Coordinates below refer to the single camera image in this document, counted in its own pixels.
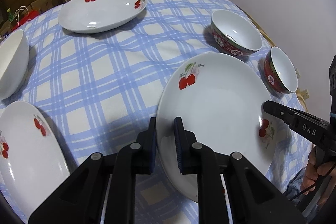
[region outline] white bowl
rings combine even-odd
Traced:
[[[216,42],[233,55],[247,56],[260,50],[263,45],[257,28],[228,10],[212,13],[211,30]]]
[[[264,73],[270,86],[280,93],[296,92],[298,86],[295,68],[288,56],[278,47],[266,55]]]
[[[15,93],[26,74],[29,60],[29,46],[23,30],[9,35],[0,45],[0,99]]]

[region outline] hand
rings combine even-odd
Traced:
[[[314,167],[316,164],[316,158],[315,158],[315,147],[312,149],[312,151],[309,153],[308,156],[308,163],[306,167],[306,171],[304,173],[303,181],[301,184],[301,191],[303,191],[305,188],[313,185],[315,181],[318,178],[318,175],[324,176],[326,173],[333,167],[334,162],[327,162],[322,165],[320,165],[317,169]],[[331,192],[334,190],[336,185],[336,169],[332,170],[330,173],[331,180],[325,189],[325,192],[322,194],[321,198],[317,202],[318,205],[323,204],[327,201],[329,198]]]

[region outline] table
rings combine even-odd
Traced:
[[[232,10],[228,0],[148,0],[131,22],[93,35],[63,30],[55,7],[23,25],[30,44],[29,76],[20,91],[0,104],[25,100],[38,107],[50,124],[70,170],[91,153],[116,153],[147,129],[172,73],[187,59],[218,52],[209,32],[211,13]],[[259,76],[270,46],[243,58]],[[272,100],[303,110],[295,94]],[[306,165],[310,143],[278,123],[280,141],[267,178],[282,192]],[[0,190],[26,221],[3,184]],[[169,182],[159,158],[154,174],[137,176],[136,223],[198,223],[198,205]]]

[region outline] bag handle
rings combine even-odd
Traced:
[[[24,11],[24,12],[26,12],[26,14],[28,15],[28,17],[29,17],[29,19],[30,19],[30,15],[29,15],[28,8],[27,8],[26,6],[20,6],[20,8],[17,9],[17,10],[15,11],[15,19],[16,19],[16,22],[17,22],[18,27],[20,26],[20,24],[19,24],[20,11]]]

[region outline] plate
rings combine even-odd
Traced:
[[[59,12],[58,22],[72,32],[104,32],[129,22],[146,5],[147,0],[70,0]]]
[[[6,107],[0,135],[1,175],[12,199],[29,218],[69,176],[68,166],[47,121],[25,101]]]
[[[198,142],[226,155],[239,151],[265,175],[277,131],[275,118],[262,110],[267,100],[271,97],[259,76],[233,56],[210,52],[182,64],[162,93],[156,120],[159,156],[176,189],[198,201],[196,175],[182,175],[177,166],[175,117],[182,117],[184,129]]]

